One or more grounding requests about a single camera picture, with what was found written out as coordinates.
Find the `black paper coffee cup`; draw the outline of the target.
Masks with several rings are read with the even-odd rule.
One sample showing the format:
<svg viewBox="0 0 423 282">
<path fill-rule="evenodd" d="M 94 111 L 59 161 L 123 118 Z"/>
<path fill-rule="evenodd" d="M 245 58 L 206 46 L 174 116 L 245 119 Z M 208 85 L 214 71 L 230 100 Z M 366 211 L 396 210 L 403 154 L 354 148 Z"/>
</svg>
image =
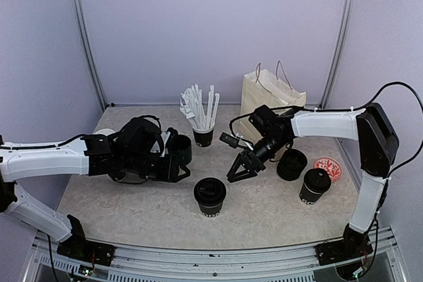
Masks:
<svg viewBox="0 0 423 282">
<path fill-rule="evenodd" d="M 322 168 L 308 170 L 303 178 L 299 198 L 306 205 L 314 205 L 331 187 L 330 176 Z"/>
</svg>

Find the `black plastic cup lid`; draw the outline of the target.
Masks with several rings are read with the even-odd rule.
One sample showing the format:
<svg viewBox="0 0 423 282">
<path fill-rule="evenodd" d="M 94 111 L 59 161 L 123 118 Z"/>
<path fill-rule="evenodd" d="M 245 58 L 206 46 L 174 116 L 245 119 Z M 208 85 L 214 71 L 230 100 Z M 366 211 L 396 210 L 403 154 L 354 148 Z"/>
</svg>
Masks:
<svg viewBox="0 0 423 282">
<path fill-rule="evenodd" d="M 332 181 L 325 170 L 321 168 L 313 168 L 305 173 L 304 184 L 312 192 L 325 193 L 329 190 Z"/>
</svg>

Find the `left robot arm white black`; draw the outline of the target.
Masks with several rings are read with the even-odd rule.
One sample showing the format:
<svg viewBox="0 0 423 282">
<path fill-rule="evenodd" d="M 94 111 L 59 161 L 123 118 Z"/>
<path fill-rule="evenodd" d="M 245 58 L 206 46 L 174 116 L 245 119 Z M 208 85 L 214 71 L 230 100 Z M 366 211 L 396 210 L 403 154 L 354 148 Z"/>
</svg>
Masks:
<svg viewBox="0 0 423 282">
<path fill-rule="evenodd" d="M 55 143 L 1 142 L 1 212 L 46 233 L 80 259 L 93 245 L 80 221 L 55 212 L 32 197 L 18 180 L 74 174 L 107 175 L 121 184 L 148 180 L 177 183 L 190 175 L 189 137 L 170 127 L 163 130 L 152 115 L 132 118 L 119 131 L 102 129 Z"/>
</svg>

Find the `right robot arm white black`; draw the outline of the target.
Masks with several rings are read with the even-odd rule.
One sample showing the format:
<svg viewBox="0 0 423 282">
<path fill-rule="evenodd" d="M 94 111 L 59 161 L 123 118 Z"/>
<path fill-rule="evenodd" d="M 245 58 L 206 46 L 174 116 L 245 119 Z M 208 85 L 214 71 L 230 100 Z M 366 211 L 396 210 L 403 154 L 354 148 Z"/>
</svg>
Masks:
<svg viewBox="0 0 423 282">
<path fill-rule="evenodd" d="M 333 137 L 357 141 L 360 148 L 362 182 L 359 196 L 338 243 L 338 253 L 352 258 L 364 247 L 364 240 L 387 191 L 392 165 L 399 148 L 399 138 L 386 113 L 378 103 L 356 110 L 307 110 L 283 106 L 283 114 L 262 105 L 246 118 L 261 139 L 240 152 L 229 172 L 229 182 L 255 177 L 265 169 L 265 162 L 275 157 L 296 137 Z"/>
</svg>

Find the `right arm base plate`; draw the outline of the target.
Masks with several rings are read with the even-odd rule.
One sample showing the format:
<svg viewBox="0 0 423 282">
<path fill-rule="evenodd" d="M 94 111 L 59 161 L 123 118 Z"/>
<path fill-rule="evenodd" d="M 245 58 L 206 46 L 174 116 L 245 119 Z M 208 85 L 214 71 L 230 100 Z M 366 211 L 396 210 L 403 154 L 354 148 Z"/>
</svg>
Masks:
<svg viewBox="0 0 423 282">
<path fill-rule="evenodd" d="M 344 240 L 341 239 L 318 244 L 315 246 L 315 251 L 319 265 L 328 265 L 370 255 L 373 247 L 370 241 L 366 240 L 359 246 L 347 249 Z"/>
</svg>

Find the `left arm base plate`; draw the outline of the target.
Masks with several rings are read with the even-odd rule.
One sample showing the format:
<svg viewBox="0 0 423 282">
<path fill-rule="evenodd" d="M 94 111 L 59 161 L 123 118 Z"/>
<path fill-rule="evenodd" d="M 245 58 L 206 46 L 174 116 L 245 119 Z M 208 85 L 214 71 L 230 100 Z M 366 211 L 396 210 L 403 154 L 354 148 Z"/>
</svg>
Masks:
<svg viewBox="0 0 423 282">
<path fill-rule="evenodd" d="M 63 242 L 57 248 L 57 253 L 62 256 L 108 267 L 112 263 L 114 252 L 113 245 L 90 240 Z"/>
</svg>

